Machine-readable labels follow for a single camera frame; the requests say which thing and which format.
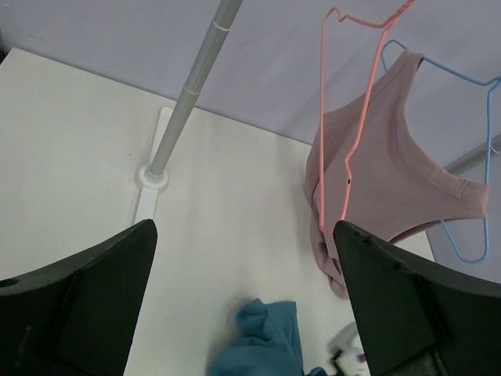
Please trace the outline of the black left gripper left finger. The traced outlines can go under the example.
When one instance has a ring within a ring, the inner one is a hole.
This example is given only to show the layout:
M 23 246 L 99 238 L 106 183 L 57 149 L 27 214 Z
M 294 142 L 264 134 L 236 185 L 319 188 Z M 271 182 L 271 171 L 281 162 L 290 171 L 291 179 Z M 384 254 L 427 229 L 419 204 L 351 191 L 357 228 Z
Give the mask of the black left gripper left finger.
M 146 219 L 1 282 L 3 375 L 122 375 L 157 246 Z

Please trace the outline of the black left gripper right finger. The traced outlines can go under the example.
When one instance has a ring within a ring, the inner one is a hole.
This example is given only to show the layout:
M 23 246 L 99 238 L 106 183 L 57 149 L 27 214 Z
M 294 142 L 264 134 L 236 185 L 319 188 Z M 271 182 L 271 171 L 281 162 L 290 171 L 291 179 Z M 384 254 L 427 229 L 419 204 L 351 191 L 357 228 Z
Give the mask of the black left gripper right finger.
M 500 286 L 345 221 L 333 230 L 372 375 L 498 375 Z

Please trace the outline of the teal tank top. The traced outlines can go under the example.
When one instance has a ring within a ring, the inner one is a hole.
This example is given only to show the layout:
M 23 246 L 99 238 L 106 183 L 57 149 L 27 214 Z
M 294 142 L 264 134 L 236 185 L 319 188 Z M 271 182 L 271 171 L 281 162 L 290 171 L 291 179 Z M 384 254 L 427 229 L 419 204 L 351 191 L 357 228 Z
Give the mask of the teal tank top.
M 297 305 L 293 301 L 264 303 L 256 298 L 235 316 L 240 336 L 215 356 L 208 375 L 326 375 L 322 367 L 304 369 Z

